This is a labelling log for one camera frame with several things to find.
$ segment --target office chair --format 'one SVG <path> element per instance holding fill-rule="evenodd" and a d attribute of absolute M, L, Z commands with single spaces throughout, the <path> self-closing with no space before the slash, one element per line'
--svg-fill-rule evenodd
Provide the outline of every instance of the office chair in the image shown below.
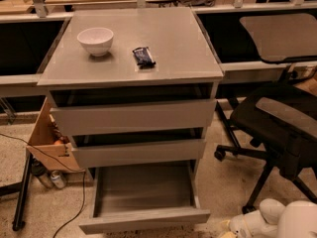
<path fill-rule="evenodd" d="M 245 17 L 241 19 L 241 23 L 252 36 L 263 61 L 291 61 L 288 68 L 294 68 L 299 60 L 317 59 L 317 56 L 312 56 L 317 53 L 317 39 L 316 42 L 310 40 L 310 47 L 304 47 L 303 43 L 301 47 L 299 41 L 302 36 L 296 39 L 293 35 L 300 32 L 298 28 L 303 24 L 302 20 L 316 34 L 317 21 L 306 14 Z M 279 31 L 275 35 L 271 34 L 268 39 L 269 34 L 263 31 L 271 30 L 270 27 Z M 289 37 L 291 40 L 287 40 L 283 47 L 283 40 Z M 291 180 L 312 202 L 317 203 L 316 195 L 298 176 L 303 169 L 312 168 L 317 179 L 316 96 L 288 84 L 287 80 L 268 83 L 256 89 L 235 107 L 230 122 L 252 136 L 251 145 L 264 145 L 264 151 L 241 148 L 239 144 L 234 144 L 234 147 L 219 145 L 215 152 L 215 157 L 220 161 L 224 159 L 226 152 L 265 161 L 264 171 L 243 207 L 244 213 L 255 210 L 253 204 L 274 167 L 279 168 L 282 177 Z"/>

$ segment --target power cord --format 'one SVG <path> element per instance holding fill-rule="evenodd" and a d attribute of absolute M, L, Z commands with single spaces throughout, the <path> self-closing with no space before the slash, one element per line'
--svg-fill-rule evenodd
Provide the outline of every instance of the power cord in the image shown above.
<path fill-rule="evenodd" d="M 78 213 L 73 217 L 71 218 L 70 220 L 68 220 L 67 222 L 65 222 L 64 224 L 62 224 L 58 229 L 57 231 L 55 232 L 55 234 L 53 235 L 53 238 L 56 237 L 57 233 L 63 228 L 65 227 L 67 224 L 69 224 L 71 221 L 73 221 L 74 219 L 76 219 L 79 214 L 82 212 L 83 210 L 83 206 L 85 204 L 85 200 L 86 200 L 86 194 L 85 194 L 85 177 L 86 177 L 86 171 L 84 169 L 82 170 L 73 170 L 71 168 L 69 168 L 68 166 L 66 166 L 65 164 L 63 164 L 60 160 L 58 160 L 57 158 L 51 156 L 51 155 L 48 155 L 47 153 L 43 152 L 41 149 L 31 145 L 29 142 L 25 141 L 24 139 L 21 139 L 21 138 L 17 138 L 17 137 L 13 137 L 13 136 L 9 136 L 9 135 L 6 135 L 6 134 L 3 134 L 3 133 L 0 133 L 0 136 L 3 136 L 5 138 L 9 138 L 9 139 L 14 139 L 14 140 L 18 140 L 18 141 L 22 141 L 23 143 L 27 144 L 28 146 L 38 150 L 39 152 L 41 152 L 42 154 L 44 154 L 45 156 L 48 156 L 54 160 L 56 160 L 58 163 L 60 163 L 62 166 L 64 166 L 65 168 L 67 168 L 68 170 L 72 171 L 72 172 L 83 172 L 83 177 L 82 177 L 82 204 L 81 204 L 81 207 L 78 211 Z"/>

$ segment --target cabinet top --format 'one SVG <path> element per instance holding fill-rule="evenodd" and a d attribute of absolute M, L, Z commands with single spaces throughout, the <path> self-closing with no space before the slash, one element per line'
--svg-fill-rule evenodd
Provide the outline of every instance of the cabinet top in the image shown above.
<path fill-rule="evenodd" d="M 77 40 L 82 30 L 114 32 L 104 57 Z M 149 47 L 156 65 L 140 69 L 132 50 Z M 218 81 L 223 73 L 190 8 L 86 10 L 74 13 L 38 85 L 123 86 Z"/>

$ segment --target floor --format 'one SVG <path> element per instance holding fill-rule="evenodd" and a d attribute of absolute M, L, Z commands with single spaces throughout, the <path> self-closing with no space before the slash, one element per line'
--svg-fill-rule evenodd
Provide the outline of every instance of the floor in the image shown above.
<path fill-rule="evenodd" d="M 0 133 L 28 140 L 32 132 L 37 113 L 21 113 L 13 125 L 7 125 L 5 115 L 0 116 Z M 242 132 L 237 136 L 243 146 L 250 139 Z M 0 136 L 0 186 L 21 179 L 25 161 L 25 143 Z M 201 207 L 210 209 L 207 223 L 168 227 L 156 230 L 130 231 L 122 233 L 103 233 L 86 236 L 78 227 L 78 223 L 88 218 L 91 205 L 92 185 L 87 183 L 83 211 L 77 218 L 62 228 L 55 237 L 67 238 L 216 238 L 223 228 L 222 221 L 241 214 L 241 207 L 250 195 L 257 178 L 262 172 L 264 163 L 251 158 L 227 155 L 223 162 L 214 158 L 218 144 L 228 144 L 222 123 L 217 115 L 208 129 L 207 146 L 200 161 L 196 184 Z M 312 172 L 305 171 L 301 176 L 308 181 L 315 192 L 317 182 Z M 17 193 L 0 197 L 0 237 L 53 237 L 57 229 L 73 218 L 79 211 L 83 201 L 82 174 L 66 175 L 67 186 L 63 189 L 43 187 L 39 181 L 31 177 L 24 220 L 26 225 L 20 231 L 12 230 Z M 264 198 L 275 198 L 287 204 L 293 200 L 305 199 L 291 182 L 282 179 L 274 170 L 269 177 L 260 198 L 255 206 Z"/>

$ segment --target white bowl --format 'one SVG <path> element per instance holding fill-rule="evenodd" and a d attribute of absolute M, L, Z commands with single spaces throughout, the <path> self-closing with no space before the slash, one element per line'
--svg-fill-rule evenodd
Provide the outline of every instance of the white bowl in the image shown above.
<path fill-rule="evenodd" d="M 113 42 L 113 32 L 107 28 L 89 28 L 80 32 L 78 41 L 84 49 L 95 57 L 108 53 Z"/>

